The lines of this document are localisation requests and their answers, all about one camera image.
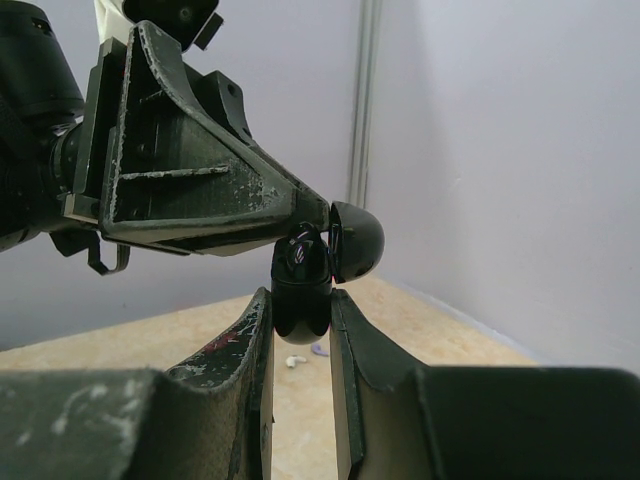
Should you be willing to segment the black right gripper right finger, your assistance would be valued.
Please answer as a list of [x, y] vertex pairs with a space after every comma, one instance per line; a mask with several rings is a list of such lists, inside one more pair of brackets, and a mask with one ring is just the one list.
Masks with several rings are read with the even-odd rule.
[[635, 479], [639, 380], [611, 368], [430, 366], [331, 296], [342, 479]]

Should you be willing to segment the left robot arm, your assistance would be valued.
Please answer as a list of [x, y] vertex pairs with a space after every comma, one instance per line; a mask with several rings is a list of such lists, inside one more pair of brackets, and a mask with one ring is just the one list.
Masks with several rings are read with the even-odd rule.
[[231, 256], [328, 203], [268, 155], [241, 88], [184, 53], [222, 26], [214, 1], [107, 1], [86, 89], [46, 13], [1, 5], [1, 246], [46, 233], [65, 256], [144, 248]]

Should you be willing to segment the black earbud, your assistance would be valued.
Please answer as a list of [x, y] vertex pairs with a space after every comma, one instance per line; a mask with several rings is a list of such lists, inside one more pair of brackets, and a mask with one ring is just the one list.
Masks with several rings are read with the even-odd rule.
[[302, 222], [289, 235], [286, 245], [286, 264], [294, 275], [318, 274], [324, 269], [325, 245], [319, 230], [309, 222]]

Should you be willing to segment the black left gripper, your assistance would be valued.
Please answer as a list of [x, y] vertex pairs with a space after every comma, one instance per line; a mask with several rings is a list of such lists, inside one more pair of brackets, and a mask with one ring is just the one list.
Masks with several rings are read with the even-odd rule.
[[132, 28], [127, 48], [100, 46], [79, 130], [62, 213], [96, 223], [102, 197], [107, 239], [232, 256], [301, 222], [328, 226], [328, 202], [253, 139], [241, 87], [186, 64], [179, 43], [151, 22]]

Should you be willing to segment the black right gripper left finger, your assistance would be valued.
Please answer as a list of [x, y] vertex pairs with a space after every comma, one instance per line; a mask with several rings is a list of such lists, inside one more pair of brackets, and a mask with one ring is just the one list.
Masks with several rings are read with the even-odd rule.
[[5, 479], [267, 479], [271, 296], [167, 370], [7, 371]]

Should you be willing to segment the black earbud charging case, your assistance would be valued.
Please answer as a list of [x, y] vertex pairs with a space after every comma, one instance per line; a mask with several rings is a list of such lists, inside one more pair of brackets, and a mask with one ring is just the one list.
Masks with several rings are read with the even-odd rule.
[[312, 344], [325, 335], [331, 322], [333, 286], [369, 274], [379, 264], [385, 247], [381, 222], [369, 211], [350, 203], [331, 205], [327, 238], [316, 228], [326, 251], [324, 269], [318, 274], [294, 275], [288, 269], [285, 255], [290, 232], [274, 245], [273, 325], [283, 340], [294, 345]]

